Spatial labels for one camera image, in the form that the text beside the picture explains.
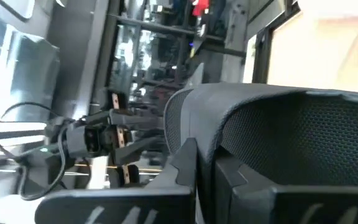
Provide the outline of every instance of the red object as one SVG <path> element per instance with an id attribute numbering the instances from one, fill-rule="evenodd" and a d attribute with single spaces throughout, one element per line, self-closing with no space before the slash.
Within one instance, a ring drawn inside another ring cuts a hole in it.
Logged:
<path id="1" fill-rule="evenodd" d="M 195 5 L 193 9 L 193 16 L 203 15 L 204 10 L 208 8 L 209 8 L 209 0 L 198 0 L 198 4 Z"/>

